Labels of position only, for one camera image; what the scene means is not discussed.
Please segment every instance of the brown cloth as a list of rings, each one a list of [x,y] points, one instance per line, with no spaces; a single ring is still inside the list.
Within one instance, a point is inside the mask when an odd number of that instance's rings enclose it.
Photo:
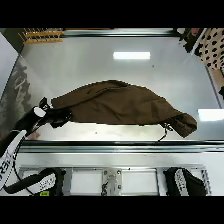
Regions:
[[[170,124],[182,137],[197,129],[189,114],[174,109],[151,90],[109,80],[82,86],[51,100],[55,109],[69,107],[72,122],[110,125]]]

